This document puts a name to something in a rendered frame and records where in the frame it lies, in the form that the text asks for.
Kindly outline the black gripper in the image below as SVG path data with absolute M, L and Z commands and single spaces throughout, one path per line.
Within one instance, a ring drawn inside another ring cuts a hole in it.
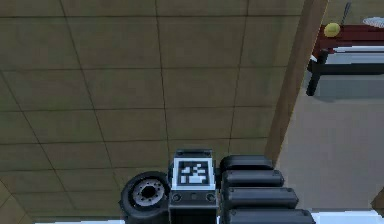
M 167 175 L 146 171 L 131 178 L 121 191 L 124 224 L 169 224 Z

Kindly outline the dark red table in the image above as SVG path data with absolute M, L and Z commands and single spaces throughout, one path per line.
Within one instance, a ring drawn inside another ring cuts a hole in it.
M 380 62 L 363 61 L 330 63 L 331 55 L 384 54 L 384 28 L 368 25 L 344 25 L 334 37 L 326 35 L 322 25 L 312 51 L 307 70 L 312 73 L 306 88 L 308 96 L 314 96 L 323 76 L 384 75 L 384 59 Z

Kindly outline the yellow ball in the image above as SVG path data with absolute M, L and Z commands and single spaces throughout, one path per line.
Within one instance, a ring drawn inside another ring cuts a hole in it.
M 338 23 L 329 23 L 324 27 L 323 33 L 327 38 L 336 37 L 340 33 L 341 27 Z

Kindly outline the grey thin utensil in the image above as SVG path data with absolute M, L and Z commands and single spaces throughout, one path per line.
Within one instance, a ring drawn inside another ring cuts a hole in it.
M 345 21 L 346 21 L 346 18 L 349 14 L 349 11 L 350 11 L 350 8 L 352 6 L 352 2 L 347 2 L 345 7 L 344 7 L 344 12 L 343 12 L 343 16 L 342 16 L 342 19 L 341 19 L 341 22 L 340 22 L 340 26 L 344 26 L 345 25 Z

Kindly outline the white plate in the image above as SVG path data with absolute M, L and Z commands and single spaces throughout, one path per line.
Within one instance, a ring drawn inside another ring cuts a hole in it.
M 384 28 L 384 17 L 369 17 L 363 20 L 363 23 L 376 28 Z

